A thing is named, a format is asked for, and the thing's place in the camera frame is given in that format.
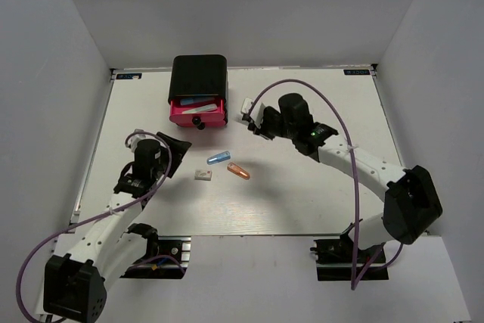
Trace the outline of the pink drawer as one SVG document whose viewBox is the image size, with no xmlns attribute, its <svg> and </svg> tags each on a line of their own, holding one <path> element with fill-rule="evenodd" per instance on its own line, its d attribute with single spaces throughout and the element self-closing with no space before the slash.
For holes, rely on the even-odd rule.
<svg viewBox="0 0 484 323">
<path fill-rule="evenodd" d="M 215 96 L 176 98 L 170 101 L 169 120 L 185 128 L 219 128 L 227 124 L 225 101 Z"/>
<path fill-rule="evenodd" d="M 223 128 L 227 125 L 228 121 L 226 119 L 219 120 L 219 121 L 209 121 L 205 122 L 205 127 L 207 128 Z"/>
</svg>

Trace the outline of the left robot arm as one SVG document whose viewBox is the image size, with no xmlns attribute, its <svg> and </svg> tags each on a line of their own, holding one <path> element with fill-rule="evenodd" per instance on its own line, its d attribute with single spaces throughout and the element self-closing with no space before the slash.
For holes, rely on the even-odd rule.
<svg viewBox="0 0 484 323">
<path fill-rule="evenodd" d="M 191 143 L 137 129 L 125 145 L 133 159 L 120 172 L 105 212 L 79 242 L 45 265 L 42 308 L 61 319 L 97 321 L 115 281 L 160 259 L 157 230 L 135 219 L 173 177 Z"/>
</svg>

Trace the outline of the green highlighter pen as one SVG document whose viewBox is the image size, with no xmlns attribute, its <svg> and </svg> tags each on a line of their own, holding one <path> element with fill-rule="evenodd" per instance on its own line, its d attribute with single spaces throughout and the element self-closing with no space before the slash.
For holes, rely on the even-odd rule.
<svg viewBox="0 0 484 323">
<path fill-rule="evenodd" d="M 205 104 L 203 106 L 194 107 L 184 110 L 182 114 L 208 113 L 218 109 L 217 104 Z"/>
</svg>

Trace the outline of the long blue highlighter pen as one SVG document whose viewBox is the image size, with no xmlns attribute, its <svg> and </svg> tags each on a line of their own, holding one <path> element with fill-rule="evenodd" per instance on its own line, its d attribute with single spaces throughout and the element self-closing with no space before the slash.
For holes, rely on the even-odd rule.
<svg viewBox="0 0 484 323">
<path fill-rule="evenodd" d="M 201 97 L 201 98 L 183 98 L 180 100 L 180 105 L 182 107 L 187 107 L 187 106 L 190 106 L 190 105 L 193 105 L 193 104 L 200 104 L 200 103 L 203 103 L 203 102 L 207 102 L 207 101 L 210 101 L 211 98 L 204 98 L 204 97 Z"/>
</svg>

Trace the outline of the pink bottom drawer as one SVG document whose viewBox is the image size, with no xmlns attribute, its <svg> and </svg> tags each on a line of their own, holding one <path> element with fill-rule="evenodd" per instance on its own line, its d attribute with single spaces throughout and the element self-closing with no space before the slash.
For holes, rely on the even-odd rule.
<svg viewBox="0 0 484 323">
<path fill-rule="evenodd" d="M 219 121 L 209 121 L 205 122 L 205 127 L 207 128 L 223 128 L 227 125 L 228 121 L 226 119 L 219 120 Z"/>
</svg>

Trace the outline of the short blue correction tape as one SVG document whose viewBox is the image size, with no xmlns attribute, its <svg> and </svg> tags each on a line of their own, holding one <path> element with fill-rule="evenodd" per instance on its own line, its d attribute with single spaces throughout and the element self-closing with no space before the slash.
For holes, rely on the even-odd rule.
<svg viewBox="0 0 484 323">
<path fill-rule="evenodd" d="M 223 151 L 221 153 L 218 153 L 218 154 L 215 154 L 211 157 L 208 157 L 207 160 L 206 160 L 206 163 L 208 165 L 213 165 L 213 164 L 216 164 L 216 163 L 221 163 L 221 162 L 225 162 L 227 160 L 230 160 L 231 159 L 231 154 L 229 151 Z"/>
</svg>

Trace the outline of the white staples box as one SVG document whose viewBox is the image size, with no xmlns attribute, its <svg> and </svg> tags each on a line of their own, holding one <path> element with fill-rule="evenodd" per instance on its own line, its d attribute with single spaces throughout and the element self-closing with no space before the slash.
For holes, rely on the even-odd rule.
<svg viewBox="0 0 484 323">
<path fill-rule="evenodd" d="M 208 169 L 196 169 L 194 173 L 195 180 L 210 181 L 212 176 L 212 171 Z"/>
</svg>

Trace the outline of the pink top drawer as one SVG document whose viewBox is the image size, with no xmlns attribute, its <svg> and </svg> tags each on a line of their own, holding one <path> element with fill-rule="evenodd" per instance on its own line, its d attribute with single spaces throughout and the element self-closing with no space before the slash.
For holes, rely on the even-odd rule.
<svg viewBox="0 0 484 323">
<path fill-rule="evenodd" d="M 219 128 L 227 124 L 225 101 L 215 96 L 176 98 L 170 101 L 169 120 L 185 128 Z"/>
</svg>

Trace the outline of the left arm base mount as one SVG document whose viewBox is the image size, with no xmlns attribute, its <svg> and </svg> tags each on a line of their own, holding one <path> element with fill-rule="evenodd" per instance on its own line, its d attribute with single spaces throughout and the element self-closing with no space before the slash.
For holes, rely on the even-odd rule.
<svg viewBox="0 0 484 323">
<path fill-rule="evenodd" d="M 188 270 L 191 237 L 159 236 L 152 253 L 135 261 L 123 279 L 181 280 Z"/>
</svg>

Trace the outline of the black drawer cabinet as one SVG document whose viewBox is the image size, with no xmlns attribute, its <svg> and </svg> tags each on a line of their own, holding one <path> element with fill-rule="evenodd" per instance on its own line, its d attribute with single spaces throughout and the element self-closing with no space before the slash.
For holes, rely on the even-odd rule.
<svg viewBox="0 0 484 323">
<path fill-rule="evenodd" d="M 215 96 L 225 101 L 228 121 L 227 60 L 220 54 L 179 55 L 172 65 L 168 103 L 176 98 Z"/>
</svg>

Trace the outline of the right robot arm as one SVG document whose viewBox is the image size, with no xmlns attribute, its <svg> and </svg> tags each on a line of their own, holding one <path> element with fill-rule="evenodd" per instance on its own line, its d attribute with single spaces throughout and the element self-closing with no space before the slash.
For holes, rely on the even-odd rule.
<svg viewBox="0 0 484 323">
<path fill-rule="evenodd" d="M 358 228 L 341 234 L 342 254 L 357 262 L 369 248 L 398 241 L 413 244 L 441 215 L 443 208 L 430 173 L 422 166 L 411 169 L 381 160 L 361 148 L 352 149 L 336 129 L 314 121 L 306 100 L 297 93 L 278 100 L 278 109 L 245 98 L 241 107 L 248 129 L 265 139 L 285 138 L 304 156 L 358 181 L 382 202 L 382 213 L 365 219 Z"/>
</svg>

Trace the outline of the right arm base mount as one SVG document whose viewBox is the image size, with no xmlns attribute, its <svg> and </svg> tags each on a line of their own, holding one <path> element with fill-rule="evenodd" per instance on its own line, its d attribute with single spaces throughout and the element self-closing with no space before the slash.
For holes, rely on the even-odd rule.
<svg viewBox="0 0 484 323">
<path fill-rule="evenodd" d="M 318 281 L 351 281 L 352 248 L 347 250 L 339 238 L 316 239 L 310 251 L 315 257 Z M 361 280 L 388 280 L 387 268 L 383 268 L 385 264 L 386 256 L 381 250 Z"/>
</svg>

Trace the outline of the short orange correction tape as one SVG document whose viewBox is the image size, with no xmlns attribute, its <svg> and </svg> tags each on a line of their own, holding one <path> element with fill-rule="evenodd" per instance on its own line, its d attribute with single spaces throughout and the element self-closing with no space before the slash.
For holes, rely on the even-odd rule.
<svg viewBox="0 0 484 323">
<path fill-rule="evenodd" d="M 240 177 L 244 180 L 250 179 L 250 174 L 245 169 L 241 168 L 240 166 L 238 166 L 235 163 L 229 163 L 227 165 L 227 170 L 229 172 L 234 173 L 235 175 L 237 175 L 238 177 Z"/>
</svg>

